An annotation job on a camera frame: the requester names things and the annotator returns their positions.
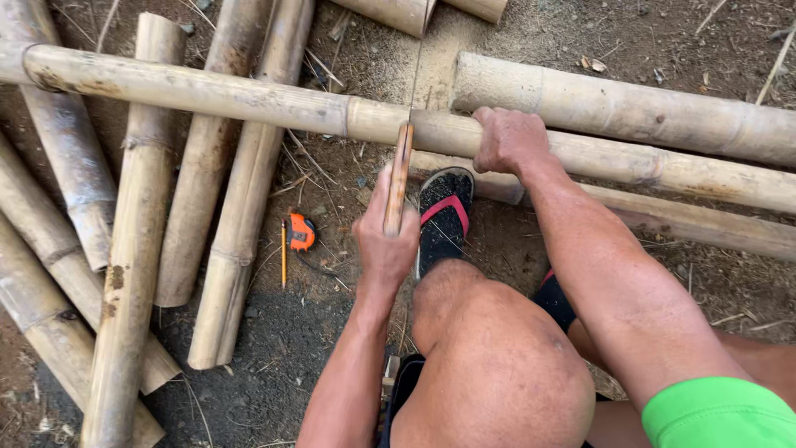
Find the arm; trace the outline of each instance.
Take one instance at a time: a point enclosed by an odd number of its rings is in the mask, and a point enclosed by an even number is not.
[[[315,385],[298,448],[373,444],[390,311],[415,260],[420,238],[420,217],[410,208],[404,211],[398,238],[382,234],[390,174],[390,169],[379,174],[368,210],[353,225],[362,265],[357,299]]]
[[[640,412],[687,379],[751,380],[721,347],[683,286],[548,152],[537,115],[481,108],[478,172],[515,174],[528,190],[550,262],[577,316]]]

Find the forearm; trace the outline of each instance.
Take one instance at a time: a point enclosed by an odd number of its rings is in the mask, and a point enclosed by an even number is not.
[[[390,309],[357,289],[357,301],[304,414],[297,447],[365,448],[373,444]]]
[[[568,178],[558,159],[540,158],[520,177],[556,277],[637,408],[677,381],[743,377],[688,292],[615,214]]]

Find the soil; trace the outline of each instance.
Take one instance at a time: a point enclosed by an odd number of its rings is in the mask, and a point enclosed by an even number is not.
[[[794,16],[792,0],[730,0],[694,37],[713,1],[509,0],[497,26],[440,3],[420,50],[416,78],[418,40],[354,14],[341,42],[334,41],[328,33],[345,10],[332,2],[318,3],[308,46],[345,87],[331,85],[326,78],[319,81],[306,68],[301,85],[398,104],[411,101],[416,107],[440,110],[448,107],[455,58],[462,49],[589,76],[754,101],[782,48],[782,40],[769,40],[769,36],[786,29]],[[111,0],[53,0],[49,4],[64,45],[93,49],[78,26],[95,38]],[[220,0],[215,0],[205,11],[211,22],[216,21],[219,8]],[[104,42],[105,52],[133,54],[136,16],[144,11],[181,24],[192,23],[185,64],[202,67],[213,30],[182,2],[121,2]],[[584,69],[582,56],[601,60],[607,71]],[[783,67],[786,69],[776,78],[764,104],[796,108],[796,51],[788,54]],[[663,73],[660,85],[654,79],[654,69]],[[118,181],[127,104],[95,97],[87,97],[86,104]],[[180,117],[179,135],[184,139],[191,115],[180,112]],[[24,101],[8,84],[0,84],[0,128],[63,207]],[[357,196],[360,190],[373,188],[379,167],[393,149],[306,132],[296,135],[335,183],[314,175],[302,187],[270,199],[247,317],[232,362],[210,371],[194,371],[185,364],[204,270],[188,305],[154,311],[153,332],[185,370],[184,376],[144,398],[168,433],[159,446],[209,446],[212,438],[214,446],[249,448],[294,441],[298,434],[303,410],[353,300],[348,289],[356,284],[359,267],[350,229],[365,210]],[[289,140],[286,143],[290,149],[295,147]],[[301,157],[297,163],[309,166]],[[283,158],[272,191],[298,177],[297,167]],[[769,210],[609,186],[796,224],[794,216]],[[275,249],[279,218],[289,210],[303,212],[318,228],[322,244],[316,244],[306,260],[335,272],[342,284],[291,258],[290,280],[287,289],[281,289]],[[488,277],[533,294],[548,269],[533,210],[476,199],[471,221],[467,259]],[[736,316],[717,328],[777,344],[796,342],[796,266],[660,235],[638,236],[650,254],[691,288],[708,320]],[[400,291],[386,352],[403,355],[415,351],[412,287],[407,280]],[[70,432],[80,433],[82,414],[4,311],[0,311],[0,359],[0,446],[76,445]],[[594,372],[599,391],[622,396],[615,380],[597,369]],[[44,417],[47,420],[42,426]]]

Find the tape measure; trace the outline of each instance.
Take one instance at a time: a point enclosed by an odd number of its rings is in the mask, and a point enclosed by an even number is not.
[[[287,242],[292,250],[306,252],[315,243],[315,226],[303,215],[291,213],[287,224]]]

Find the black shorts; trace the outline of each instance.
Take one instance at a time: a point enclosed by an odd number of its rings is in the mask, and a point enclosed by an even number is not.
[[[383,410],[380,417],[379,430],[377,431],[377,448],[390,447],[390,428],[392,421],[398,414],[398,410],[409,399],[409,395],[415,390],[417,381],[420,379],[420,372],[423,370],[423,365],[426,359],[419,353],[409,355],[401,360],[400,367],[398,367],[398,376],[396,377],[395,385],[392,387],[392,395],[387,402],[387,408]],[[611,399],[597,394],[597,401],[611,401]],[[583,442],[582,448],[593,448],[589,442]]]

